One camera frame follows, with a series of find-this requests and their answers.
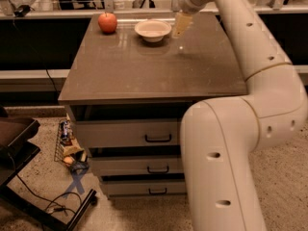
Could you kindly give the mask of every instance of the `apple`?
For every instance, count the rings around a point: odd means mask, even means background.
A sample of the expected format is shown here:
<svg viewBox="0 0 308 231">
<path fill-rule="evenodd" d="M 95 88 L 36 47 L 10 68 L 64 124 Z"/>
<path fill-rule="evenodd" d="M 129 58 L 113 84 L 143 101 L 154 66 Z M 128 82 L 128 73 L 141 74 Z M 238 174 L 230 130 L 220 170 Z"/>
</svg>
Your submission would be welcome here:
<svg viewBox="0 0 308 231">
<path fill-rule="evenodd" d="M 117 26 L 116 16 L 113 13 L 102 13 L 98 16 L 98 25 L 103 33 L 114 33 Z"/>
</svg>

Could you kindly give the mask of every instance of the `speckled floor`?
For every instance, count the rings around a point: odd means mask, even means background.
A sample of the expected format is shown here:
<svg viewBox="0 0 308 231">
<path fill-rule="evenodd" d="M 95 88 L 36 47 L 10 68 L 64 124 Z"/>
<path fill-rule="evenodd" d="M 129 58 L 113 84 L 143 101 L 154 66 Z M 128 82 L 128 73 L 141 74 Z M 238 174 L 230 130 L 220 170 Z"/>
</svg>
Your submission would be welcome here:
<svg viewBox="0 0 308 231">
<path fill-rule="evenodd" d="M 18 112 L 11 109 L 10 114 L 16 116 Z M 19 176 L 33 192 L 53 199 L 65 192 L 73 182 L 67 168 L 54 162 L 58 124 L 64 118 L 64 113 L 62 110 L 50 112 L 48 109 L 40 109 L 38 115 L 31 115 L 40 123 L 38 134 L 31 142 L 41 151 Z M 268 230 L 308 230 L 307 147 L 308 123 L 291 141 L 250 154 L 250 164 Z M 82 189 L 78 191 L 74 188 L 73 191 L 85 198 L 89 190 L 94 189 L 97 191 L 98 203 L 96 206 L 88 207 L 75 230 L 193 230 L 188 200 L 184 195 L 108 200 L 90 170 L 81 179 L 81 183 Z M 10 188 L 41 209 L 48 205 L 48 202 L 32 196 L 17 178 L 12 180 Z M 76 209 L 79 203 L 75 195 L 62 197 L 59 202 L 71 209 Z M 64 213 L 58 213 L 55 217 L 62 221 L 70 219 Z M 36 220 L 0 200 L 0 230 L 43 229 Z"/>
</svg>

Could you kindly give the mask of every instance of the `brown tabletop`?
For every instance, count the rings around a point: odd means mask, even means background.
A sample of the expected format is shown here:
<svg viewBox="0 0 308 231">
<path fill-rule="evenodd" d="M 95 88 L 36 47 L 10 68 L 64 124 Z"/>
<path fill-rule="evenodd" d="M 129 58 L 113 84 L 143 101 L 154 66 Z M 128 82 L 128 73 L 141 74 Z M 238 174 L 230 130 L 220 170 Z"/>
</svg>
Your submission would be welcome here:
<svg viewBox="0 0 308 231">
<path fill-rule="evenodd" d="M 149 18 L 119 16 L 104 35 L 91 19 L 59 98 L 60 104 L 104 104 L 165 99 L 201 100 L 246 94 L 230 42 L 211 13 L 198 13 L 181 38 L 145 42 L 134 30 Z M 163 20 L 174 23 L 174 13 Z"/>
</svg>

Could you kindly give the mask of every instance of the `dresser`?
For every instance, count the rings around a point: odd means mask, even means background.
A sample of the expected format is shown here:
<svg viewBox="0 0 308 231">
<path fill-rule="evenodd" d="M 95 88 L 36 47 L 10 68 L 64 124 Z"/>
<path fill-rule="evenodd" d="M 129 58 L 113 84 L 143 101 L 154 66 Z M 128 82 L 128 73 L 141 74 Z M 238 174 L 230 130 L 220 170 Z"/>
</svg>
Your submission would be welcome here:
<svg viewBox="0 0 308 231">
<path fill-rule="evenodd" d="M 109 198 L 186 192 L 181 118 L 195 102 L 246 94 L 230 42 L 216 17 L 198 13 L 181 38 L 145 42 L 139 21 L 174 24 L 174 13 L 117 14 L 111 35 L 95 14 L 59 103 Z"/>
</svg>

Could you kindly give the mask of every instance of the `drawer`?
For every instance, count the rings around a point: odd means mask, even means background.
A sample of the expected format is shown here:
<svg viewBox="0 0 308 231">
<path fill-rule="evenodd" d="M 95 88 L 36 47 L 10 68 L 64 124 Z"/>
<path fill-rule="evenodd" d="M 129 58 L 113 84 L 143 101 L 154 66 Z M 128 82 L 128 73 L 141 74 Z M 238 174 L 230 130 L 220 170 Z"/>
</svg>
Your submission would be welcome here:
<svg viewBox="0 0 308 231">
<path fill-rule="evenodd" d="M 80 121 L 74 135 L 85 148 L 179 144 L 177 119 Z"/>
<path fill-rule="evenodd" d="M 102 177 L 100 178 L 100 188 L 108 197 L 186 193 L 184 174 L 170 174 L 163 177 L 162 175 L 149 176 Z"/>
<path fill-rule="evenodd" d="M 96 176 L 183 173 L 178 156 L 89 158 Z"/>
</svg>

